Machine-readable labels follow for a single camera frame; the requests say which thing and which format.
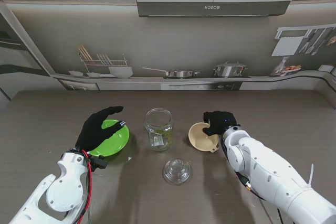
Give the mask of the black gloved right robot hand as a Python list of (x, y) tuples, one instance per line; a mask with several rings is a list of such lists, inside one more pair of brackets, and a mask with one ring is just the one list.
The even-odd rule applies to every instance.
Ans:
[(203, 128), (203, 132), (208, 135), (222, 135), (228, 128), (240, 126), (234, 115), (226, 111), (214, 111), (203, 113), (204, 123), (208, 123), (208, 128)]

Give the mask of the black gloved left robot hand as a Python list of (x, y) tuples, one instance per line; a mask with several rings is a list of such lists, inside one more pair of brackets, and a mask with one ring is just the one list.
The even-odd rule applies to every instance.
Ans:
[(124, 121), (118, 121), (113, 126), (102, 128), (104, 120), (109, 115), (119, 113), (123, 110), (123, 106), (110, 106), (100, 110), (92, 115), (84, 122), (82, 130), (78, 136), (75, 148), (79, 151), (91, 151), (97, 148), (104, 140), (110, 138), (118, 130), (125, 125)]

